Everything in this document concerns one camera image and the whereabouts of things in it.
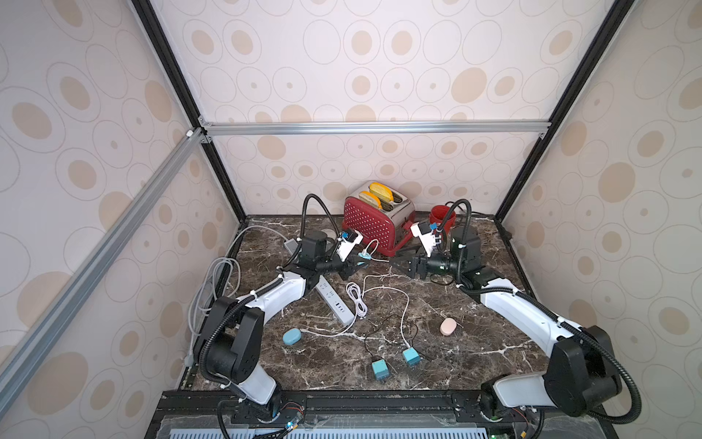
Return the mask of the white power strip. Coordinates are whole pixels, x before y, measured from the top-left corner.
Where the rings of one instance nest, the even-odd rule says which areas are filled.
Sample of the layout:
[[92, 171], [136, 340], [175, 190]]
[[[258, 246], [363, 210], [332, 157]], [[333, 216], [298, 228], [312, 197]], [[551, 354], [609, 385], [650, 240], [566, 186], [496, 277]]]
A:
[[[290, 252], [291, 255], [295, 247], [294, 240], [290, 239], [286, 241], [283, 245], [284, 248], [288, 252]], [[327, 306], [336, 315], [336, 318], [343, 325], [347, 325], [352, 320], [352, 312], [350, 311], [350, 308], [344, 303], [341, 296], [331, 286], [331, 283], [327, 281], [325, 276], [326, 274], [320, 276], [318, 279], [305, 280], [302, 276], [299, 276], [299, 274], [282, 271], [282, 298], [285, 300], [285, 304], [289, 304], [292, 303], [292, 301], [302, 298], [307, 292], [311, 290], [316, 290], [319, 296], [321, 296], [321, 298], [325, 301]]]

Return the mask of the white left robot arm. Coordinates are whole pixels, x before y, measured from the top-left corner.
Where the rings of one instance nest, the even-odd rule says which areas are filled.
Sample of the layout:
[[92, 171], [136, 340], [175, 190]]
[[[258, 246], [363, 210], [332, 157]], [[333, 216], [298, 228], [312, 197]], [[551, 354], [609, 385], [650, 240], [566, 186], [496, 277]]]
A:
[[239, 298], [219, 298], [195, 348], [200, 374], [234, 388], [254, 404], [271, 405], [279, 385], [260, 364], [265, 324], [314, 289], [323, 275], [336, 273], [347, 280], [366, 266], [367, 260], [352, 254], [363, 240], [357, 230], [344, 230], [329, 251], [323, 232], [302, 235], [290, 261], [278, 268], [272, 281]]

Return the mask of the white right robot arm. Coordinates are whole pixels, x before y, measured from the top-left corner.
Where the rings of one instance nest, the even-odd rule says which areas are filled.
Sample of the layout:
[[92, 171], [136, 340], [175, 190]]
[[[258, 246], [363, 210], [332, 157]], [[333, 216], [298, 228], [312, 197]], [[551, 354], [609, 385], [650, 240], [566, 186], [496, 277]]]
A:
[[410, 278], [451, 277], [460, 292], [497, 312], [548, 357], [546, 371], [483, 383], [479, 404], [484, 418], [496, 421], [519, 407], [556, 408], [571, 417], [590, 415], [611, 424], [632, 424], [639, 418], [641, 393], [614, 355], [606, 331], [563, 318], [483, 264], [473, 227], [464, 226], [451, 241], [444, 239], [437, 223], [415, 222], [407, 230], [422, 245], [407, 259]]

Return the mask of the teal charger with white cable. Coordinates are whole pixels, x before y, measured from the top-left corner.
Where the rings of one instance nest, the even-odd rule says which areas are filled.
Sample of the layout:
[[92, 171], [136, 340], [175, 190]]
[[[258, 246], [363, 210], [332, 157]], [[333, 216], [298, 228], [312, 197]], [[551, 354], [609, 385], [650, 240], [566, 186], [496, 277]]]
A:
[[363, 285], [359, 285], [355, 282], [348, 283], [346, 286], [346, 292], [347, 296], [352, 300], [352, 302], [355, 305], [355, 312], [354, 316], [352, 317], [352, 320], [350, 323], [348, 323], [341, 331], [336, 332], [334, 334], [330, 333], [327, 331], [327, 333], [319, 333], [312, 331], [311, 329], [301, 329], [300, 332], [303, 334], [308, 334], [312, 335], [315, 337], [319, 338], [338, 338], [341, 336], [347, 336], [349, 334], [350, 329], [354, 327], [356, 322], [359, 320], [362, 320], [367, 316], [369, 313], [369, 308], [367, 307], [367, 303], [365, 300], [365, 296], [370, 293], [370, 292], [375, 292], [375, 291], [383, 291], [387, 290], [389, 292], [394, 292], [394, 293], [399, 293], [405, 296], [406, 298], [406, 304], [405, 307], [402, 311], [402, 314], [400, 315], [400, 337], [401, 341], [403, 342], [405, 349], [402, 352], [402, 356], [404, 360], [407, 362], [409, 365], [415, 365], [420, 361], [420, 353], [416, 351], [416, 349], [411, 345], [411, 342], [407, 339], [405, 335], [405, 324], [407, 320], [407, 312], [409, 310], [409, 305], [410, 305], [410, 296], [403, 290], [394, 287], [394, 286], [387, 286], [387, 285], [378, 285], [378, 286], [373, 286], [373, 287], [366, 287], [366, 282], [363, 282]]

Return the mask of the blue earbud case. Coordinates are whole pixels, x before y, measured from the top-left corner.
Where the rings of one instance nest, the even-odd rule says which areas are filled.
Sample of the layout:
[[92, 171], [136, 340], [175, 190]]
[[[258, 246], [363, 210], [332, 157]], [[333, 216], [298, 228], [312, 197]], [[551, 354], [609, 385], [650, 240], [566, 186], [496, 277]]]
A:
[[283, 334], [283, 344], [292, 346], [302, 339], [302, 331], [300, 329], [290, 329]]

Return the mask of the teal charger with black cable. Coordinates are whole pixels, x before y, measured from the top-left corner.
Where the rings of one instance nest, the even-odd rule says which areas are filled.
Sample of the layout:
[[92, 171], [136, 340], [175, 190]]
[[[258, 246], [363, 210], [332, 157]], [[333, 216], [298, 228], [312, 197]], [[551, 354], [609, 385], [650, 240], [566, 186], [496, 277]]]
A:
[[369, 342], [373, 341], [374, 336], [381, 335], [386, 329], [390, 329], [391, 327], [397, 327], [400, 333], [400, 340], [397, 341], [397, 344], [401, 343], [404, 347], [401, 354], [406, 365], [416, 366], [422, 360], [420, 352], [413, 347], [410, 340], [405, 335], [405, 320], [403, 316], [390, 315], [382, 319], [380, 323], [373, 323], [371, 331], [363, 336], [363, 346], [367, 354], [371, 357], [371, 371], [375, 379], [379, 382], [389, 378], [391, 371], [387, 360], [384, 359], [378, 349], [373, 351], [369, 347]]

